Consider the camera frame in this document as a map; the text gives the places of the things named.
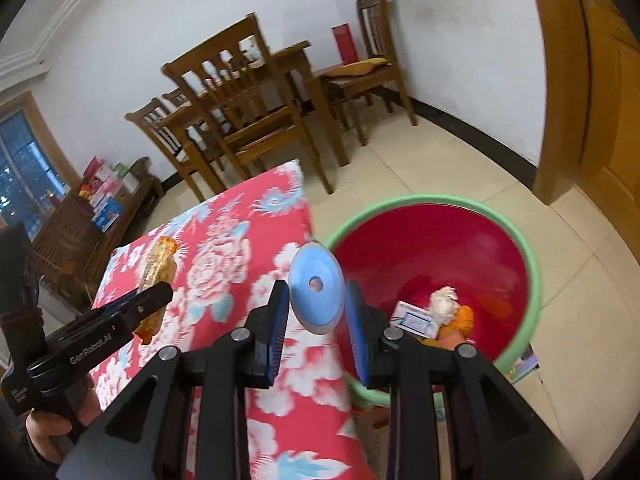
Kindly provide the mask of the left hand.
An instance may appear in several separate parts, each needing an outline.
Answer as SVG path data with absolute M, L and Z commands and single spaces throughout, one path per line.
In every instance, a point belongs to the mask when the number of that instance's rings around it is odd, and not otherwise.
M 85 397 L 76 415 L 81 425 L 88 427 L 102 413 L 102 410 L 90 375 L 85 377 L 84 383 Z M 72 430 L 71 422 L 57 414 L 31 411 L 26 418 L 25 430 L 29 446 L 39 458 L 55 466 L 62 463 L 64 453 L 53 439 L 66 437 Z

